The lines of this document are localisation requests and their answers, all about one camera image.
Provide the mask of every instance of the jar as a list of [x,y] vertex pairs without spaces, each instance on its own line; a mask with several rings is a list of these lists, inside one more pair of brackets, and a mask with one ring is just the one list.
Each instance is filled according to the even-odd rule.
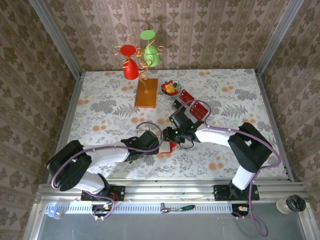
[[306,201],[298,195],[286,196],[276,201],[276,208],[282,214],[302,212],[306,209]]

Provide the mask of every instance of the small bowl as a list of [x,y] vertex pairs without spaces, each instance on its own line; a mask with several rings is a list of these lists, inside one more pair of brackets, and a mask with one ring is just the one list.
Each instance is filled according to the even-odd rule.
[[[172,81],[172,85],[173,85],[173,88],[175,89],[175,92],[173,93],[166,93],[162,86],[167,84],[168,82]],[[161,85],[161,91],[164,95],[168,96],[168,97],[175,97],[177,96],[180,92],[181,92],[181,89],[182,89],[182,86],[180,84],[180,82],[178,81],[175,81],[175,80],[167,80],[167,81],[164,81],[163,84]]]

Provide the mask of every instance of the wooden base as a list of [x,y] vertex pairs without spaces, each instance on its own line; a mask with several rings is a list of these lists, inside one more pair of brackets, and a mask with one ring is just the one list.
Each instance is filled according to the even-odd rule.
[[143,80],[146,84],[147,93],[145,92],[145,85],[139,81],[135,96],[134,106],[136,108],[152,108],[156,107],[158,79],[148,78]]

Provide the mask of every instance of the wallpaper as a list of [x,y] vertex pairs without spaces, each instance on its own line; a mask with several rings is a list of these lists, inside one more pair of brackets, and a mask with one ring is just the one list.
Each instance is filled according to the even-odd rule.
[[263,73],[293,172],[320,226],[320,1],[304,0]]
[[121,69],[112,48],[144,30],[166,47],[158,69],[255,68],[289,0],[44,2],[81,70],[108,71]]
[[0,239],[22,239],[75,81],[26,0],[0,0]]

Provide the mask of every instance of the floral tablecloth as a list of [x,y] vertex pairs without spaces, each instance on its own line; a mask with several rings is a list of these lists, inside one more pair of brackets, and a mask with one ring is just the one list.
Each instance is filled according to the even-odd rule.
[[[75,111],[69,141],[78,139],[87,145],[102,145],[136,136],[137,124],[157,123],[171,126],[168,116],[174,99],[161,93],[166,80],[178,80],[196,99],[212,108],[209,123],[238,127],[252,123],[278,150],[266,108],[253,69],[151,70],[149,78],[158,78],[156,108],[135,108],[138,80],[126,80],[122,71],[86,72]],[[272,154],[266,164],[276,162]],[[175,147],[173,153],[148,155],[134,161],[108,163],[90,168],[108,178],[196,177],[232,178],[239,163],[229,147],[195,143],[191,149]],[[259,177],[286,177],[281,164],[263,170]]]

